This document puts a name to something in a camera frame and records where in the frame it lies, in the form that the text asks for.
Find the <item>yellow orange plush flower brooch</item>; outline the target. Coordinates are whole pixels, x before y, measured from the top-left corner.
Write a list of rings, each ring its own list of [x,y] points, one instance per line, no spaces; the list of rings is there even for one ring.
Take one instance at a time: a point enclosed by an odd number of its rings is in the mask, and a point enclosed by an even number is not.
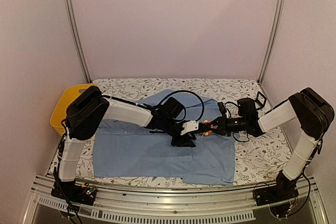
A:
[[[213,124],[211,123],[211,121],[209,120],[204,120],[201,123],[201,126],[199,129],[202,130],[201,132],[201,137],[207,137],[210,136],[212,134],[212,128],[213,128]]]

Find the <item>light blue shirt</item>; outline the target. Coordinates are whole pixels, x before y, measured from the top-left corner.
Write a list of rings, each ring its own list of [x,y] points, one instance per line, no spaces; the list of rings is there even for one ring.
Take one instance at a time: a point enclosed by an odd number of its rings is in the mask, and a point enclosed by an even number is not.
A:
[[[173,147],[171,136],[138,126],[144,114],[131,105],[110,101],[96,133],[96,177],[180,177],[184,183],[231,185],[235,144],[227,136],[197,135],[195,147]]]

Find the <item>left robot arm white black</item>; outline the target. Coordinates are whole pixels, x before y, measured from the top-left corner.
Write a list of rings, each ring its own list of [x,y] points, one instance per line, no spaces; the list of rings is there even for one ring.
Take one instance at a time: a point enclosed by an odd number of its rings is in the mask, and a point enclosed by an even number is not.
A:
[[[96,86],[90,86],[66,110],[61,121],[65,132],[58,146],[58,164],[54,168],[54,187],[51,194],[66,201],[93,200],[95,192],[89,186],[76,185],[76,167],[85,142],[92,138],[104,119],[159,130],[172,137],[172,146],[194,147],[194,132],[198,121],[178,121],[184,107],[174,98],[163,105],[138,104],[104,95]]]

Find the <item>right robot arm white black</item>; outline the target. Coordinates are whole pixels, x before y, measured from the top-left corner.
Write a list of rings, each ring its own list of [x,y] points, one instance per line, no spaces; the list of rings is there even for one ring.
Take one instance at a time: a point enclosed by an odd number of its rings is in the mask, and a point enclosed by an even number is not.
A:
[[[296,182],[316,153],[320,153],[323,137],[334,120],[333,107],[313,88],[307,87],[289,96],[263,115],[258,111],[265,104],[252,98],[242,98],[236,103],[238,116],[229,118],[223,103],[218,104],[221,115],[199,124],[199,132],[232,136],[246,132],[260,137],[292,124],[297,127],[297,140],[286,165],[276,177],[271,196],[284,200],[294,190]]]

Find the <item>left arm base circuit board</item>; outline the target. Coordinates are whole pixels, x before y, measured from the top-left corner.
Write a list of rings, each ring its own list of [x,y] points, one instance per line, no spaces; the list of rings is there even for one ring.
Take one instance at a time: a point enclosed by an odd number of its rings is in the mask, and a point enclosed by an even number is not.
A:
[[[71,203],[79,203],[84,205],[93,206],[96,199],[96,188],[89,186],[87,183],[84,185],[77,185],[72,182],[61,182],[60,185],[54,183],[51,195],[60,199],[67,200]]]

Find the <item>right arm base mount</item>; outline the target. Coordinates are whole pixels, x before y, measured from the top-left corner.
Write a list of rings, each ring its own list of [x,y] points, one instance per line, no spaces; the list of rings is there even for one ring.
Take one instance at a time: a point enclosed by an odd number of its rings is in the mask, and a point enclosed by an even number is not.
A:
[[[284,178],[278,179],[274,186],[254,189],[253,197],[256,200],[257,206],[287,201],[283,204],[274,205],[270,207],[269,210],[274,217],[289,217],[296,199],[299,196],[296,183],[297,180],[288,180],[287,178]]]

